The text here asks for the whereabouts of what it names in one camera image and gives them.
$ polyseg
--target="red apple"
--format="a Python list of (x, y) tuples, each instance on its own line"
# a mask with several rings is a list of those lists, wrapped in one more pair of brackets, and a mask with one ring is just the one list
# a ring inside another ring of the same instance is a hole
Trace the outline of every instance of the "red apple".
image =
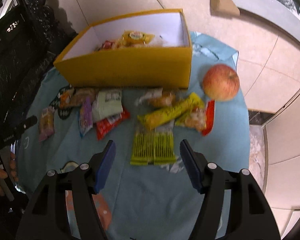
[(204, 93), (212, 100), (229, 101), (239, 91), (239, 77), (231, 67), (216, 64), (204, 76), (202, 87)]

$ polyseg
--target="yellow stick package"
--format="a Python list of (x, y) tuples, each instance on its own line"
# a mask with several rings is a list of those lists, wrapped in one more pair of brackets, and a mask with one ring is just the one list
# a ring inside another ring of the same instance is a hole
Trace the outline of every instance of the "yellow stick package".
[(201, 100), (199, 104), (180, 116), (175, 121), (175, 126), (194, 128), (198, 132), (202, 132), (207, 126), (206, 121), (206, 109), (204, 102)]
[(138, 120), (147, 129), (152, 130), (157, 126), (177, 118), (187, 110), (191, 109), (193, 106), (198, 105), (201, 101), (201, 98), (196, 93), (191, 93), (187, 99), (175, 104), (174, 106), (165, 107), (150, 114), (145, 114), (142, 116), (138, 115)]

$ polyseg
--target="blue tablecloth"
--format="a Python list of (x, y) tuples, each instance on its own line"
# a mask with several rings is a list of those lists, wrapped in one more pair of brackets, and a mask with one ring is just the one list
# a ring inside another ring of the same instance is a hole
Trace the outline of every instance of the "blue tablecloth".
[[(200, 87), (206, 71), (216, 63), (236, 68), (238, 52), (220, 41), (204, 34), (191, 33), (193, 58), (189, 89), (207, 101)], [(67, 81), (56, 69), (50, 70), (29, 110), (28, 116), (40, 117), (41, 110), (56, 96)], [(66, 120), (55, 113), (56, 133), (46, 141), (38, 142), (37, 125), (27, 130), (18, 152), (19, 184), (27, 192), (33, 192), (42, 177), (50, 169), (59, 170), (68, 161), (88, 162), (94, 153), (101, 152), (109, 139), (117, 145), (117, 154), (101, 191), (112, 213), (107, 230), (109, 239), (188, 239), (197, 219), (203, 195), (192, 188), (186, 169), (178, 173), (168, 172), (158, 166), (131, 166), (129, 164), (136, 115), (146, 107), (134, 107), (133, 103), (144, 90), (124, 90), (123, 105), (131, 118), (121, 123), (106, 137), (96, 140), (95, 129), (84, 138), (79, 135), (77, 112), (72, 111)], [(229, 102), (217, 102), (214, 126), (211, 133), (202, 137), (191, 129), (175, 127), (175, 154), (179, 144), (187, 139), (193, 150), (205, 155), (225, 170), (238, 172), (249, 165), (249, 120), (242, 91)], [(223, 236), (229, 213), (230, 192), (225, 192), (222, 226), (217, 237)], [(70, 221), (74, 236), (79, 234), (75, 222)]]

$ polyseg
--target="silver bolt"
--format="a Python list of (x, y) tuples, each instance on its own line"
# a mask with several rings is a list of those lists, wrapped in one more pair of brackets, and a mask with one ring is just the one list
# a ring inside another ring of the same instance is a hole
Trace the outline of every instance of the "silver bolt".
[(55, 170), (50, 170), (50, 171), (47, 172), (47, 175), (48, 175), (49, 177), (54, 176), (54, 174), (56, 174), (56, 171), (55, 171)]
[(82, 170), (87, 170), (88, 168), (89, 168), (89, 164), (87, 164), (87, 163), (82, 163), (80, 165), (80, 169), (82, 169)]
[(249, 175), (250, 174), (250, 171), (247, 170), (247, 169), (242, 169), (241, 172), (242, 172), (243, 175)]
[(217, 168), (217, 165), (215, 163), (208, 163), (208, 168), (214, 170)]

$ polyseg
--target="yellow box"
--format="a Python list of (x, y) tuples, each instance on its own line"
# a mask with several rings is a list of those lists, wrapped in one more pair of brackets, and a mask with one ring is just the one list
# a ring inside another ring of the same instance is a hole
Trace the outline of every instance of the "yellow box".
[[(125, 30), (162, 36), (163, 47), (95, 51)], [(99, 21), (81, 31), (55, 67), (74, 87), (164, 87), (186, 89), (192, 46), (182, 9), (143, 11)]]

